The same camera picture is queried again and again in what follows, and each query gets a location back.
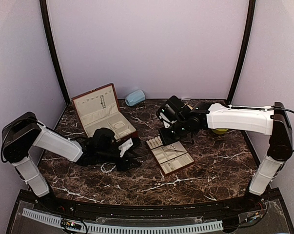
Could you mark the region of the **red earring tray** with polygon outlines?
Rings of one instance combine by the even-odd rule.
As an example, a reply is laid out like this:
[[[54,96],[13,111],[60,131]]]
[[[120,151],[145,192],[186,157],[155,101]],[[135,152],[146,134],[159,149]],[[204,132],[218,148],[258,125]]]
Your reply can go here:
[[[194,164],[194,159],[178,141],[164,146],[160,136],[146,141],[164,176],[174,174]]]

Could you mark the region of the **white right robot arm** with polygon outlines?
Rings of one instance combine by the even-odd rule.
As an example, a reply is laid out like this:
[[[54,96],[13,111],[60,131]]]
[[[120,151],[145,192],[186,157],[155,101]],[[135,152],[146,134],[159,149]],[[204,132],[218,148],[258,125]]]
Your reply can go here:
[[[294,114],[281,102],[263,107],[199,102],[190,107],[178,97],[171,96],[157,110],[157,117],[164,124],[159,129],[159,136],[163,145],[170,145],[206,129],[232,129],[269,136],[269,148],[250,182],[249,193],[239,202],[240,208],[249,212],[258,204],[258,196],[265,192],[294,153],[288,112]]]

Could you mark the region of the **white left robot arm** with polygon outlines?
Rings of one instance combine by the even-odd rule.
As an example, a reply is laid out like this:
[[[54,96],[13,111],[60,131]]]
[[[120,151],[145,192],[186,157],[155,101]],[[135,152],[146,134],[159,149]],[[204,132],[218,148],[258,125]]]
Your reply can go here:
[[[130,135],[124,140],[106,127],[95,130],[91,137],[68,138],[47,127],[32,112],[26,112],[7,124],[1,131],[0,157],[3,163],[10,163],[25,184],[48,212],[59,209],[59,201],[38,168],[38,162],[31,157],[31,151],[54,153],[79,166],[98,163],[113,163],[121,172],[140,167],[134,149],[140,139]]]

